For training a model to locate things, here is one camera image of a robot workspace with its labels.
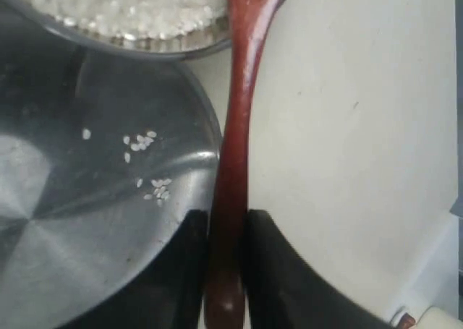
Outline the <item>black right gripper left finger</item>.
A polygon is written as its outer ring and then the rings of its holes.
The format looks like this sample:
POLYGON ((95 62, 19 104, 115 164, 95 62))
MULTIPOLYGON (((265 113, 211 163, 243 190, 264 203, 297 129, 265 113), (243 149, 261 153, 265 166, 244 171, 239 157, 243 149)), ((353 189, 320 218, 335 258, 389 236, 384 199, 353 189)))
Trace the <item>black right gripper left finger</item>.
POLYGON ((64 328, 196 328, 205 274, 208 214, 189 211, 144 271, 64 328))

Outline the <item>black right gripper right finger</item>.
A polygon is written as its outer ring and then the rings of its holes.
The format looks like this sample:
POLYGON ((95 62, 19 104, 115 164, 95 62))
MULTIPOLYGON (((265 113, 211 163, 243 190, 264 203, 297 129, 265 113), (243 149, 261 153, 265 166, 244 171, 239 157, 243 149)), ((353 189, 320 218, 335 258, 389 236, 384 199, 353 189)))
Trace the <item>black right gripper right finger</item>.
POLYGON ((249 211, 245 220, 244 283, 252 328, 390 326, 321 278, 264 210, 249 211))

